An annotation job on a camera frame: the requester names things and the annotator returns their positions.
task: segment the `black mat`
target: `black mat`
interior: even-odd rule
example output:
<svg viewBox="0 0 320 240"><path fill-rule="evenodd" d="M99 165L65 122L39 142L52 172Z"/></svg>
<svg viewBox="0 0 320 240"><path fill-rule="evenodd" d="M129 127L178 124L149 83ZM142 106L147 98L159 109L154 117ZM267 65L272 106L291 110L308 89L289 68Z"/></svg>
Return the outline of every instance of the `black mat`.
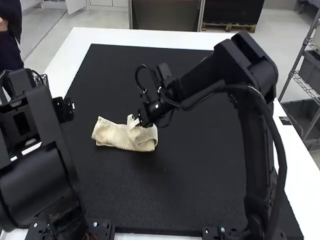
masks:
<svg viewBox="0 0 320 240"><path fill-rule="evenodd" d="M89 216L111 219L117 231L135 233L201 236L204 226L246 226L242 133L226 95L211 97L191 112L176 112L171 125L158 131L152 153L97 147L91 139L98 116L126 123L137 111L139 64L154 68L167 62L179 76L209 53L90 47L67 93L75 103L75 119L63 126ZM150 81L147 72L141 78ZM279 226L289 239L303 239L287 199Z"/></svg>

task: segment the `white sock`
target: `white sock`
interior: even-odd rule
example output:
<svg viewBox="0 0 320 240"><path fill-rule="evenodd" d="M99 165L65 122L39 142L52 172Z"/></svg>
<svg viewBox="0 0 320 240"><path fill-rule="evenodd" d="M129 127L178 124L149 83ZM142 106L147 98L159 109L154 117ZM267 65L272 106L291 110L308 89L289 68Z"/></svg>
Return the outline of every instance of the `white sock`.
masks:
<svg viewBox="0 0 320 240"><path fill-rule="evenodd" d="M151 152L158 144L158 129L155 125L144 128L135 126L134 116L127 117L127 124L116 124L99 116L91 136L97 146Z"/></svg>

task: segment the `person's arm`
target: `person's arm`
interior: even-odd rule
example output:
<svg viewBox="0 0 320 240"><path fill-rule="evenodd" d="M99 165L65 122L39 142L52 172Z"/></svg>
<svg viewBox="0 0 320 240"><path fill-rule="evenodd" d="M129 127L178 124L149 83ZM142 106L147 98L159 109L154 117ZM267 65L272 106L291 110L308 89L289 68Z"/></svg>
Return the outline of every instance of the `person's arm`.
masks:
<svg viewBox="0 0 320 240"><path fill-rule="evenodd" d="M0 32L5 32L8 30L8 21L0 17Z"/></svg>
<svg viewBox="0 0 320 240"><path fill-rule="evenodd" d="M20 43L22 33L22 8L20 0L0 0L0 18L7 21L9 33Z"/></svg>

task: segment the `white cabinet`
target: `white cabinet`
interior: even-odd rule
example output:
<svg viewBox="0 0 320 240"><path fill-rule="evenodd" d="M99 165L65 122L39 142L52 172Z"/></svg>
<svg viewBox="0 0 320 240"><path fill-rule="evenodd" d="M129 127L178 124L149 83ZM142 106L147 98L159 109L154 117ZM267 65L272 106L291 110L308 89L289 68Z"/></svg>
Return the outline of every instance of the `white cabinet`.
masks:
<svg viewBox="0 0 320 240"><path fill-rule="evenodd" d="M112 6L112 0L90 0L90 5L94 5L94 6Z"/></svg>
<svg viewBox="0 0 320 240"><path fill-rule="evenodd" d="M20 0L22 11L41 3L41 0Z"/></svg>
<svg viewBox="0 0 320 240"><path fill-rule="evenodd" d="M42 2L45 9L67 9L72 14L80 9L128 12L129 0L21 0Z"/></svg>
<svg viewBox="0 0 320 240"><path fill-rule="evenodd" d="M128 0L89 0L90 10L128 12Z"/></svg>
<svg viewBox="0 0 320 240"><path fill-rule="evenodd" d="M68 14L73 14L86 6L87 0L42 0L42 7L44 9L67 9Z"/></svg>
<svg viewBox="0 0 320 240"><path fill-rule="evenodd" d="M128 0L112 0L114 7L128 7Z"/></svg>

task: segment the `wooden pallet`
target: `wooden pallet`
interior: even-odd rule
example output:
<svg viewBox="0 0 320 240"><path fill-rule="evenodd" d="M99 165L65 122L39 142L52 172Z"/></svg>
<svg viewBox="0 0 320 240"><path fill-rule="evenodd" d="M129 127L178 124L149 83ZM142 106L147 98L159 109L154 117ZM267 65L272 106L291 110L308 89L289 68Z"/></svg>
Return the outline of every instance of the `wooden pallet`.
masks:
<svg viewBox="0 0 320 240"><path fill-rule="evenodd" d="M239 24L239 23L212 23L212 22L203 22L202 23L202 31L207 30L207 26L223 26L225 27L226 32L230 32L232 27L243 27L248 29L250 33L256 32L257 24Z"/></svg>

